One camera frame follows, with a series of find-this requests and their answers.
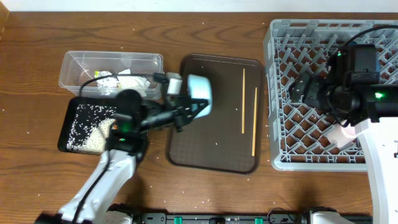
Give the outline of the light blue rice bowl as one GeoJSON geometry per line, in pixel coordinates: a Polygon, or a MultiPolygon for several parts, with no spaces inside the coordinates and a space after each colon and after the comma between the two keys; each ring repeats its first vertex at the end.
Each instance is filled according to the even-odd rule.
{"type": "Polygon", "coordinates": [[[208,100],[208,106],[201,110],[195,119],[207,116],[211,113],[213,106],[213,97],[211,90],[211,83],[208,78],[198,75],[188,75],[188,94],[193,99],[206,99],[208,100]]]}

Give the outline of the pink cup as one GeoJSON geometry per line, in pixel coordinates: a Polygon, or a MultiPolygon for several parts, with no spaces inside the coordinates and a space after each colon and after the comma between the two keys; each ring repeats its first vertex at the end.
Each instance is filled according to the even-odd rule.
{"type": "Polygon", "coordinates": [[[333,129],[327,133],[326,137],[331,144],[335,144],[336,147],[342,148],[356,139],[356,131],[352,126],[344,128],[336,124],[333,126],[333,129]]]}

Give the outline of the white napkin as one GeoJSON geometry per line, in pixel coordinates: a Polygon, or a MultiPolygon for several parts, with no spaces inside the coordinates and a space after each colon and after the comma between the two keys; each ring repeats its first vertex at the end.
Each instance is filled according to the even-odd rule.
{"type": "Polygon", "coordinates": [[[117,87],[122,89],[133,89],[143,92],[150,87],[150,81],[141,76],[131,76],[131,70],[126,69],[118,73],[117,87]]]}

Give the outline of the yellow snack wrapper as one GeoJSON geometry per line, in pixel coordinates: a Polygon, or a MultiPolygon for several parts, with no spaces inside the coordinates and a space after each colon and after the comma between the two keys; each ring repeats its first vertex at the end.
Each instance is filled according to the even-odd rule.
{"type": "Polygon", "coordinates": [[[119,80],[117,77],[114,77],[111,72],[95,71],[94,76],[95,78],[104,77],[96,81],[100,92],[104,95],[109,95],[118,88],[119,80]]]}

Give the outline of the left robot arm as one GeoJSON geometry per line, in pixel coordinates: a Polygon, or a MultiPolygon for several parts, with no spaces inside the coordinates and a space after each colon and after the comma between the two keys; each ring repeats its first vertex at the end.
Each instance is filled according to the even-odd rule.
{"type": "Polygon", "coordinates": [[[173,125],[178,131],[211,111],[210,90],[191,89],[170,99],[157,114],[148,112],[140,94],[124,90],[115,98],[115,121],[109,127],[104,152],[80,191],[55,215],[41,213],[36,223],[104,223],[121,187],[133,177],[148,146],[147,132],[173,125]]]}

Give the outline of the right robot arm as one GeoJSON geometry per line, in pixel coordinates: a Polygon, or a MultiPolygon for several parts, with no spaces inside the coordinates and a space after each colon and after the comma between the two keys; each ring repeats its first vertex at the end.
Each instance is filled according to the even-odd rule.
{"type": "Polygon", "coordinates": [[[323,78],[301,74],[290,99],[355,128],[368,167],[374,223],[397,223],[397,85],[380,82],[373,44],[344,45],[328,59],[323,78]]]}

